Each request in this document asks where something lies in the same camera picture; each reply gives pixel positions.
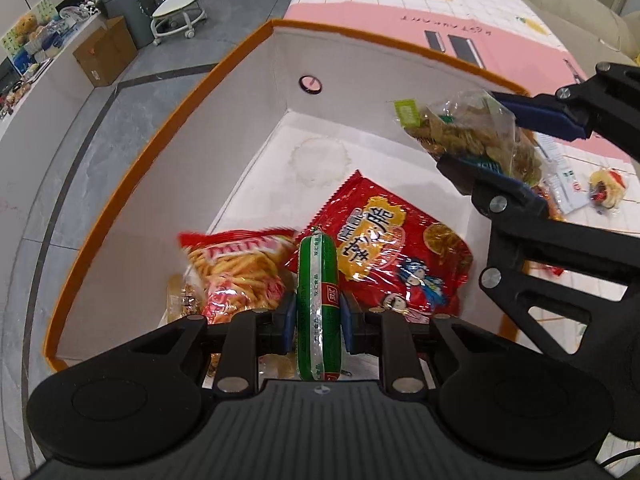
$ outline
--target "sofa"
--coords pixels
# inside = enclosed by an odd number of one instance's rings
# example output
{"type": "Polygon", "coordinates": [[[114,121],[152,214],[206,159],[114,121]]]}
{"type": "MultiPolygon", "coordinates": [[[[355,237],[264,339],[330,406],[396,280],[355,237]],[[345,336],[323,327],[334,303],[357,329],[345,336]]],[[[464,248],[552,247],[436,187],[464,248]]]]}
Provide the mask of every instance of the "sofa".
{"type": "Polygon", "coordinates": [[[635,65],[640,11],[619,16],[598,0],[523,0],[562,41],[588,76],[596,63],[635,65]]]}

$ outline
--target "round hole in box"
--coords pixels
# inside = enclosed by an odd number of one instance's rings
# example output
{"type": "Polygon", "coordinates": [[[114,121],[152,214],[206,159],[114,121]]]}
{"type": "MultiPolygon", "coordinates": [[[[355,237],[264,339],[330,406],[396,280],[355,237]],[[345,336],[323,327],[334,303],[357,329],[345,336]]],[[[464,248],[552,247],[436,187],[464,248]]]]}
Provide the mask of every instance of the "round hole in box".
{"type": "Polygon", "coordinates": [[[312,75],[303,75],[298,79],[298,83],[300,84],[300,88],[308,94],[318,95],[322,91],[322,83],[317,77],[313,77],[312,75]]]}

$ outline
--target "gray tile floor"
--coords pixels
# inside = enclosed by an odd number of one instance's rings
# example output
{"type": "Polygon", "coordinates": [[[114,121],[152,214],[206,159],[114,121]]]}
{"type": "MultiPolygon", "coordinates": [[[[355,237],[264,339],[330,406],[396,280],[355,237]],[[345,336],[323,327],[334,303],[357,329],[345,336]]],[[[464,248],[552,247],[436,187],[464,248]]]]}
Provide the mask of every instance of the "gray tile floor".
{"type": "Polygon", "coordinates": [[[201,0],[209,19],[192,40],[177,34],[142,49],[114,85],[92,92],[69,128],[31,209],[2,321],[0,402],[15,479],[43,461],[25,431],[24,401],[50,374],[42,343],[68,270],[124,173],[204,74],[124,88],[93,132],[92,125],[117,83],[216,63],[265,20],[282,17],[289,1],[201,0]]]}

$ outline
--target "gray trash can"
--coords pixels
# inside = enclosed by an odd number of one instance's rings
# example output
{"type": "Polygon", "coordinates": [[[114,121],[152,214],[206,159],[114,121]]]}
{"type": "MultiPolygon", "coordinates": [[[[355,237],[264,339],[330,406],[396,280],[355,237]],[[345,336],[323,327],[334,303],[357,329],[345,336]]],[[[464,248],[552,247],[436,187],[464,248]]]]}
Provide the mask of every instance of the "gray trash can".
{"type": "Polygon", "coordinates": [[[124,16],[136,47],[142,48],[154,40],[151,17],[140,7],[139,0],[100,0],[107,18],[124,16]]]}

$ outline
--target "rolling stool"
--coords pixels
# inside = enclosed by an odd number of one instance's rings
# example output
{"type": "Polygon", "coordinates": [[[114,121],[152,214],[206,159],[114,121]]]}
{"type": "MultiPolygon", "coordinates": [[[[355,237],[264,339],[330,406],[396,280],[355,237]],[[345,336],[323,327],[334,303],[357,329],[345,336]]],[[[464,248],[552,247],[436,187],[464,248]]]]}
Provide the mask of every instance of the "rolling stool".
{"type": "Polygon", "coordinates": [[[152,15],[151,21],[151,32],[154,35],[154,45],[159,45],[161,43],[161,38],[164,36],[171,36],[173,34],[177,34],[178,32],[185,31],[184,37],[189,40],[195,36],[195,31],[193,30],[193,25],[198,23],[200,20],[206,20],[207,14],[200,7],[198,0],[165,0],[162,2],[158,8],[154,11],[152,15]],[[189,17],[188,10],[199,10],[200,14],[192,20],[189,17]],[[178,14],[182,14],[184,16],[185,25],[179,28],[172,28],[167,32],[158,32],[158,25],[162,25],[163,23],[169,22],[171,25],[175,24],[175,20],[172,20],[173,17],[178,14]]]}

